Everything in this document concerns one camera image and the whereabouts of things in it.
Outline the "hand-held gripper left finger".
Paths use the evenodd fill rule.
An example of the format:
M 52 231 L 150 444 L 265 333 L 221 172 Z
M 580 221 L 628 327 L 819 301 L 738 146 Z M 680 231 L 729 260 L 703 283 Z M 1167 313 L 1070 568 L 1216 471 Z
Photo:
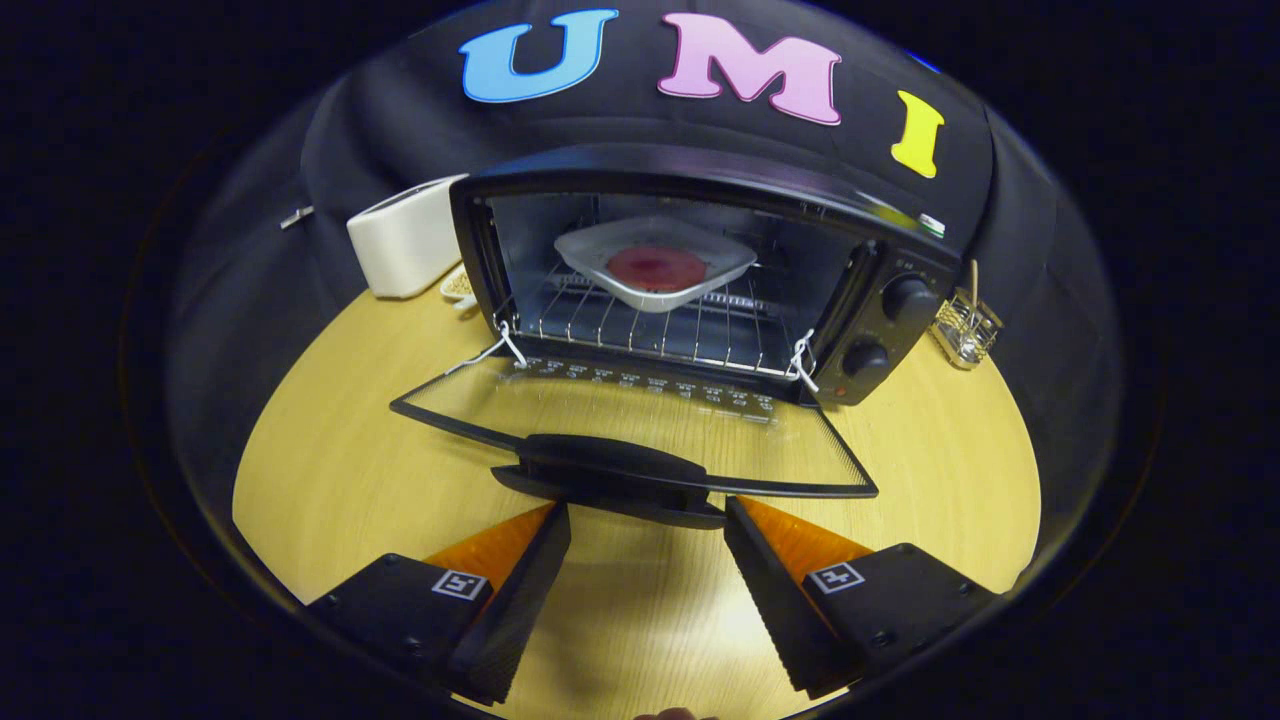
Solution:
M 308 611 L 420 685 L 503 703 L 570 542 L 544 503 L 424 560 L 384 553 Z

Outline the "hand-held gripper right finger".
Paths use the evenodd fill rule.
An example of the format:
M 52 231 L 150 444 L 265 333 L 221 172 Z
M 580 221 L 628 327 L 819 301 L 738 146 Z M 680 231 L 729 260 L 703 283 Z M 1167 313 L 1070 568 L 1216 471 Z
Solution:
M 796 691 L 818 700 L 887 676 L 997 594 L 911 543 L 869 550 L 742 496 L 724 541 Z

